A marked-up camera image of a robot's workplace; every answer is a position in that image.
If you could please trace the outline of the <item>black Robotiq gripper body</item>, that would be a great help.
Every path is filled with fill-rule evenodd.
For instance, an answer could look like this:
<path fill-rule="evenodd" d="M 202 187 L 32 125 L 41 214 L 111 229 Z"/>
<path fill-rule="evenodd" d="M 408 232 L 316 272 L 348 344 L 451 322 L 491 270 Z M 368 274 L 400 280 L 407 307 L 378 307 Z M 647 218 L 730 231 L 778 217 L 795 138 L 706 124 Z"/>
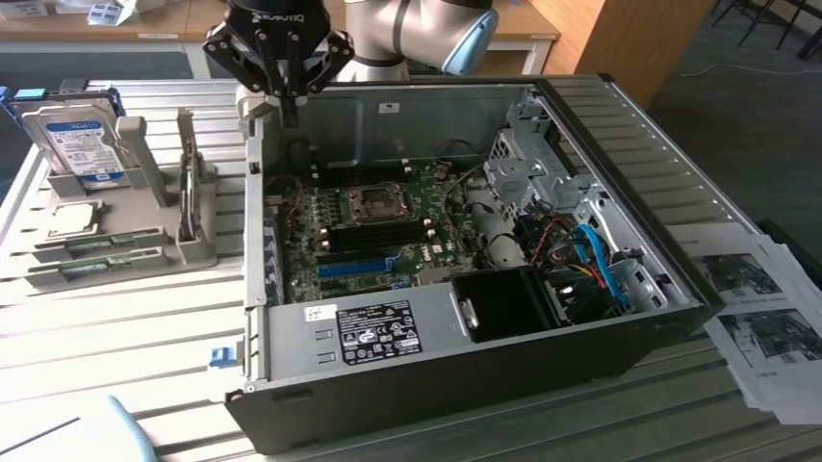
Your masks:
<path fill-rule="evenodd" d="M 316 49 L 330 32 L 322 1 L 228 1 L 224 23 L 250 47 L 256 47 L 258 31 L 276 48 L 298 44 L 302 49 Z"/>

